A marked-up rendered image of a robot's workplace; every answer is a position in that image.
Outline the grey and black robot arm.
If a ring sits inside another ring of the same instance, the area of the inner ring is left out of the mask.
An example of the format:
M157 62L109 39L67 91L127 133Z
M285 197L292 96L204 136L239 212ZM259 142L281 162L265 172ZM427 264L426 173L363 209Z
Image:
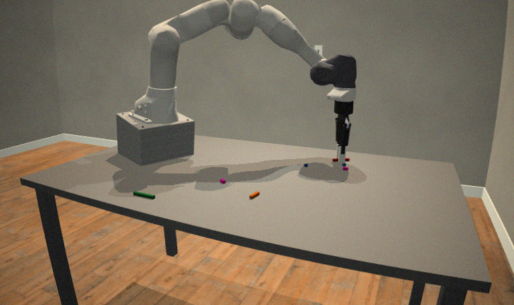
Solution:
M327 94L328 100L352 102L355 99L357 66L353 56L336 54L323 58L292 22L270 5L261 7L253 0L234 0L230 7L226 0L211 0L150 30L149 86L146 94L135 102L130 117L145 124L171 124L179 120L176 105L179 44L219 25L225 25L225 30L236 39L246 39L254 27L260 28L276 45L298 54L312 67L310 76L315 84L334 85Z

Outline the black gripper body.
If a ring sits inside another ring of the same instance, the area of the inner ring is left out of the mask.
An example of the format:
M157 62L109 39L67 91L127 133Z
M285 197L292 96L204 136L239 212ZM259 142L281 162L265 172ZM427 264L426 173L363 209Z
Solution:
M341 118L341 127L345 124L345 118L349 121L349 114L353 113L353 101L352 102L340 102L335 100L334 113L338 114L338 118Z

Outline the green rod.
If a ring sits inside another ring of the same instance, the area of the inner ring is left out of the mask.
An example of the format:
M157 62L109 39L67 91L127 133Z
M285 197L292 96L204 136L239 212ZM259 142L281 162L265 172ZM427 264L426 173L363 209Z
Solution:
M155 195L150 195L150 194L141 193L141 192L137 192L137 191L133 192L133 195L148 198L148 199L155 199Z

